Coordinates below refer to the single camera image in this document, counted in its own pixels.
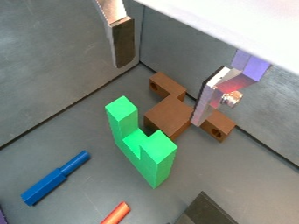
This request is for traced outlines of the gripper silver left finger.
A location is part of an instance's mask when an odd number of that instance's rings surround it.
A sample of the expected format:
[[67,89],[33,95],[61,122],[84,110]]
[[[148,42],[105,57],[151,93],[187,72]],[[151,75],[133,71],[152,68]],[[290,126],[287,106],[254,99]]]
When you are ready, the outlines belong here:
[[136,56],[135,20],[127,15],[123,0],[92,0],[105,25],[116,68],[125,66]]

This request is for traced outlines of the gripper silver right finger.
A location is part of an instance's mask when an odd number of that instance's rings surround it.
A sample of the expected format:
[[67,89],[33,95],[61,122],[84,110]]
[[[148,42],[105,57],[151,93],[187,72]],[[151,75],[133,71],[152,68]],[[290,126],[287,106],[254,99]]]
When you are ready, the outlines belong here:
[[222,66],[202,83],[191,123],[200,126],[220,105],[235,108],[243,98],[239,90],[256,82],[244,71]]

